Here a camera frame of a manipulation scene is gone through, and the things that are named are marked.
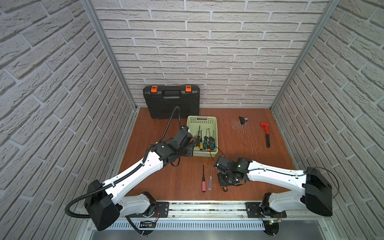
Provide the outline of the clear red tester screwdriver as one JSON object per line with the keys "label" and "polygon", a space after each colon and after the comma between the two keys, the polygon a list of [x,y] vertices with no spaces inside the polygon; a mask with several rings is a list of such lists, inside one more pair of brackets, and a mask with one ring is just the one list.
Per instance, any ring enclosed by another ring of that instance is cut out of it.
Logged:
{"label": "clear red tester screwdriver", "polygon": [[213,175],[212,175],[212,171],[213,171],[213,167],[211,167],[211,172],[210,172],[210,177],[209,177],[209,191],[212,190],[212,187],[213,187]]}

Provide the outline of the pink handle screwdriver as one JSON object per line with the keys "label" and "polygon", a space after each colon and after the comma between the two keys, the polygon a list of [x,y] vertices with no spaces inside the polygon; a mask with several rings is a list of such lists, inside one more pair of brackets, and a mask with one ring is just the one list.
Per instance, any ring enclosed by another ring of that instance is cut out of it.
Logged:
{"label": "pink handle screwdriver", "polygon": [[202,174],[202,192],[206,192],[206,178],[205,178],[205,167],[203,166],[203,174]]}

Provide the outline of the large green black screwdriver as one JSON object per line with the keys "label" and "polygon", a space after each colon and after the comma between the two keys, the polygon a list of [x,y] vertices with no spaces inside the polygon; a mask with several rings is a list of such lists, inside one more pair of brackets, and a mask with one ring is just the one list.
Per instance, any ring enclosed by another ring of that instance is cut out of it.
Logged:
{"label": "large green black screwdriver", "polygon": [[215,150],[215,139],[213,138],[213,136],[211,135],[211,132],[210,132],[210,129],[208,129],[208,132],[209,132],[209,151],[214,151]]}

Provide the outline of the black yellow long screwdriver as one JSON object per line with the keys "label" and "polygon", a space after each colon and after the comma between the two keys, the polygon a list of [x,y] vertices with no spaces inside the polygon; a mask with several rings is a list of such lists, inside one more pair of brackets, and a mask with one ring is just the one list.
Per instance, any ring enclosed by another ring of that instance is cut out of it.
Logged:
{"label": "black yellow long screwdriver", "polygon": [[197,138],[196,138],[196,148],[197,149],[200,148],[200,143],[201,143],[200,132],[201,132],[201,126],[199,126],[199,130],[198,130]]}

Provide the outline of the yellow orange handle screwdriver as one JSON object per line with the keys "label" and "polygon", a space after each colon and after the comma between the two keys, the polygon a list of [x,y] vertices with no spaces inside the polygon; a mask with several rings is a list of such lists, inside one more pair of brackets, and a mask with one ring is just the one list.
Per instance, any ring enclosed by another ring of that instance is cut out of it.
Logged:
{"label": "yellow orange handle screwdriver", "polygon": [[199,146],[200,151],[204,149],[204,141],[203,141],[203,136],[202,136],[202,131],[200,132],[200,146]]}

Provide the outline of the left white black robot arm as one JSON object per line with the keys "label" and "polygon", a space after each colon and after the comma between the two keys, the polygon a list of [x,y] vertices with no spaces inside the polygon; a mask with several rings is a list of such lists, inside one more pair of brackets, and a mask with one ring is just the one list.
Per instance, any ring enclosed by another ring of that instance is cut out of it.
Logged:
{"label": "left white black robot arm", "polygon": [[192,157],[195,140],[178,144],[170,142],[149,146],[145,156],[119,175],[88,186],[86,194],[71,200],[65,207],[69,217],[91,219],[98,231],[111,226],[118,218],[142,214],[156,205],[156,200],[147,192],[124,200],[125,195],[151,174],[173,164],[180,157]]}

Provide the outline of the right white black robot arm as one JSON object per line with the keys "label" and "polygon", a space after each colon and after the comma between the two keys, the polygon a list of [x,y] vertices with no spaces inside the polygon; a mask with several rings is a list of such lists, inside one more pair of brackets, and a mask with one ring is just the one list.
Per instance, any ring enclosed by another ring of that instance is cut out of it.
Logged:
{"label": "right white black robot arm", "polygon": [[237,162],[220,156],[214,165],[223,189],[239,187],[246,182],[263,182],[287,189],[266,193],[258,209],[264,216],[277,218],[286,210],[309,210],[323,217],[333,215],[333,188],[316,168],[288,170],[239,158]]}

